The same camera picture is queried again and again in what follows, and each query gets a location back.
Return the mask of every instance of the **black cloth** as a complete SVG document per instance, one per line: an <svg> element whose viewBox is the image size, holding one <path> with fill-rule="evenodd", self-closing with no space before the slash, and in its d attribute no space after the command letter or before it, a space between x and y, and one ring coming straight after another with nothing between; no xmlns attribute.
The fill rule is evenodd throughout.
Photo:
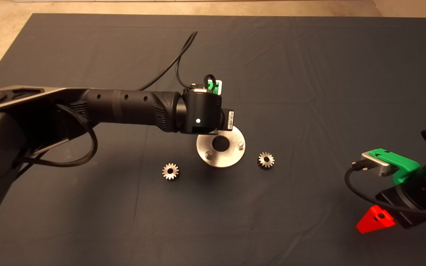
<svg viewBox="0 0 426 266"><path fill-rule="evenodd" d="M242 160L211 168L194 135L101 124L89 163L34 166L13 184L0 265L426 265L426 223L360 234L370 204L343 181L375 148L426 163L426 18L34 14L0 62L0 87L136 89L194 30L180 75L223 81ZM181 86L171 71L150 89ZM257 167L263 151L270 171ZM177 182L161 175L169 162ZM370 195L393 185L354 182Z"/></svg>

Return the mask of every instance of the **circular metal plate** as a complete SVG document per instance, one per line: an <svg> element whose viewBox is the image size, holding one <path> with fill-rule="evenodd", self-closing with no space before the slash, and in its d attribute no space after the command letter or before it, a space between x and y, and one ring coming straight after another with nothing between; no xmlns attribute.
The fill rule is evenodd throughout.
<svg viewBox="0 0 426 266"><path fill-rule="evenodd" d="M213 139L223 136L230 142L230 147L225 151L213 148ZM198 135L196 138L198 155L209 165L214 167L228 167L241 160L246 150L246 142L241 131L233 126L232 131L218 130L218 135Z"/></svg>

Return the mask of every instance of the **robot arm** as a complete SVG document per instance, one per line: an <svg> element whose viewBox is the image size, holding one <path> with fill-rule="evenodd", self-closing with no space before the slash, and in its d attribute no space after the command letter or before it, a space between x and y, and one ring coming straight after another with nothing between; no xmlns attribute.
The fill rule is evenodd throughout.
<svg viewBox="0 0 426 266"><path fill-rule="evenodd" d="M24 162L21 158L90 133L98 123L152 125L165 132L209 134L232 130L232 114L233 110L222 109L221 96L209 89L185 89L183 94L33 86L0 89L0 203L18 177Z"/></svg>

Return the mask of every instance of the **gear teeth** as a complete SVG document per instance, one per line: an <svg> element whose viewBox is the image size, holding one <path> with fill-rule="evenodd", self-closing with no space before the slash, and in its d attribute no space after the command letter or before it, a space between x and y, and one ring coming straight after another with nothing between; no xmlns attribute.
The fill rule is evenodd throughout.
<svg viewBox="0 0 426 266"><path fill-rule="evenodd" d="M179 167L173 163L166 164L162 169L162 176L168 181L172 181L176 179L178 174L179 174Z"/></svg>
<svg viewBox="0 0 426 266"><path fill-rule="evenodd" d="M275 159L270 153L264 152L257 157L257 165L261 169L268 170L271 167L273 167L274 164L275 164Z"/></svg>

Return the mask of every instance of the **spur gear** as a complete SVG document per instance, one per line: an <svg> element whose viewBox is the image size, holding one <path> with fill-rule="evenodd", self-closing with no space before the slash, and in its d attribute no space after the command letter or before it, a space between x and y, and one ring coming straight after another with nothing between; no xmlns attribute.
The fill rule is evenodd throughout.
<svg viewBox="0 0 426 266"><path fill-rule="evenodd" d="M274 163L275 163L274 157L272 156L272 154L267 152L261 153L259 157L257 158L257 164L259 165L260 168L265 170L273 167Z"/></svg>
<svg viewBox="0 0 426 266"><path fill-rule="evenodd" d="M162 169L162 175L166 180L174 180L179 174L179 167L173 163L166 164Z"/></svg>

